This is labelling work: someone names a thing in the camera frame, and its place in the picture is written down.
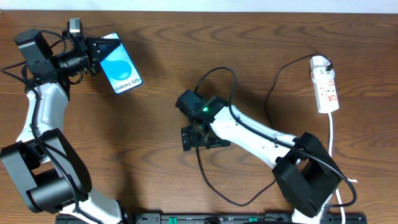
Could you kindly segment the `blue Galaxy smartphone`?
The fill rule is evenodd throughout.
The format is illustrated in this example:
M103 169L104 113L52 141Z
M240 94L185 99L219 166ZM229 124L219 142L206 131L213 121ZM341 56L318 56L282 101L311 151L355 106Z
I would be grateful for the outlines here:
M143 79L117 33L108 34L102 39L118 39L120 41L119 47L100 63L115 94L119 95L141 86Z

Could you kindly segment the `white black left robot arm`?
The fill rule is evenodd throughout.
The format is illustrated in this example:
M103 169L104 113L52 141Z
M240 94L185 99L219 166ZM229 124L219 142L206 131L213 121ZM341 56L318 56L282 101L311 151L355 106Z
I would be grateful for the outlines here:
M39 29L15 36L25 58L19 80L29 109L16 142L2 148L1 162L34 213L61 213L87 223L129 223L117 200L93 188L86 165L63 135L71 77L99 73L100 62L121 43L85 37L73 29L63 31L59 39L72 49L54 54Z

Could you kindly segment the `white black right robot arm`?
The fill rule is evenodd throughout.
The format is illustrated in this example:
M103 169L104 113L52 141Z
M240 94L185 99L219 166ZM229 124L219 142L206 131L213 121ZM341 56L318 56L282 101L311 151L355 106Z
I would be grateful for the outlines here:
M317 137L303 133L298 138L278 132L218 96L206 101L187 90L175 105L190 121L181 130L184 150L237 144L272 169L282 195L294 208L294 223L323 221L326 206L342 178Z

